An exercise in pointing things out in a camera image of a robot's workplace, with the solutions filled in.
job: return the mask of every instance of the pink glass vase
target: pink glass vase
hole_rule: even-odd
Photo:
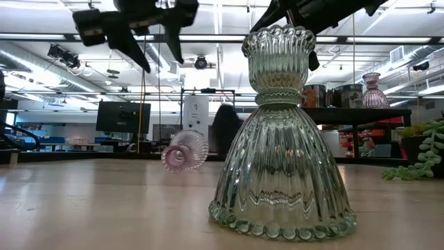
[[[181,131],[162,152],[162,164],[170,172],[200,167],[208,155],[208,142],[197,131]]]
[[[362,108],[390,108],[386,95],[377,88],[380,73],[368,73],[362,76],[367,85],[367,91],[362,98]]]

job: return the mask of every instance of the plant pot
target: plant pot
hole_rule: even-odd
[[[425,138],[427,138],[427,136],[413,136],[401,139],[402,147],[404,148],[404,152],[407,155],[407,160],[409,160],[410,164],[413,165],[419,163],[418,154],[426,152],[426,150],[419,149],[419,145],[422,144]],[[437,137],[435,137],[435,141],[444,142]],[[438,155],[444,159],[444,150],[440,150]],[[442,160],[441,163],[434,165],[432,171],[434,177],[444,178],[444,160]]]

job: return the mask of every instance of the glass candle holder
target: glass candle holder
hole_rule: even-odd
[[[355,231],[356,216],[328,146],[298,107],[316,37],[273,26],[242,45],[259,108],[234,139],[210,217],[221,226],[286,240],[323,240]]]
[[[200,167],[208,156],[208,142],[197,131],[181,131],[162,152],[161,160],[170,172],[183,172]]]
[[[386,95],[378,89],[380,73],[373,72],[362,76],[367,90],[362,98],[362,108],[390,108]]]

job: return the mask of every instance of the black monitor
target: black monitor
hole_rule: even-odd
[[[148,133],[151,104],[144,103],[140,133]],[[96,131],[138,133],[140,103],[101,101]]]

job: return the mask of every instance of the clear glass vase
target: clear glass vase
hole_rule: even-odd
[[[316,38],[291,25],[250,34],[242,50],[259,108],[234,139],[210,217],[268,238],[322,240],[351,233],[341,175],[311,118],[297,104]]]

